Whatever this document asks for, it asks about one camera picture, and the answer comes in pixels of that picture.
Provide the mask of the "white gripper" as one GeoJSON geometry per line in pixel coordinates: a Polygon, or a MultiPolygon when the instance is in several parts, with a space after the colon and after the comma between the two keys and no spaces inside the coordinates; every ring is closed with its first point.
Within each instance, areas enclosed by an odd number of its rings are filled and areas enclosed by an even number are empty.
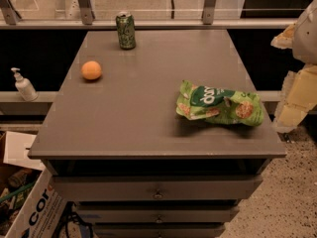
{"type": "Polygon", "coordinates": [[[289,71],[284,79],[273,120],[278,133],[294,130],[317,105],[317,0],[313,0],[296,24],[289,25],[270,44],[291,49],[293,56],[306,64],[299,72],[289,71]]]}

